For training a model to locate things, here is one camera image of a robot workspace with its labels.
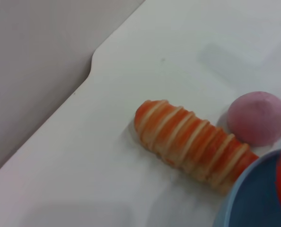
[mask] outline blue container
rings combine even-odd
[[[281,150],[252,163],[223,202],[213,227],[281,227],[275,180]]]

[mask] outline white surface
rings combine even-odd
[[[281,0],[147,0],[92,65],[0,170],[0,227],[210,227],[222,198],[142,149],[129,124],[148,98],[217,124],[240,94],[281,97]]]
[[[0,165],[85,80],[139,0],[0,0]]]

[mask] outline gray wall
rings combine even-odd
[[[0,0],[0,167],[84,81],[142,0]]]

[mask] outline pink ball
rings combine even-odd
[[[273,144],[281,137],[281,100],[263,91],[247,93],[231,104],[227,123],[236,137],[246,143]]]

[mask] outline striped orange object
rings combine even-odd
[[[258,159],[233,134],[167,100],[144,102],[136,111],[134,127],[145,148],[221,193],[227,193]]]

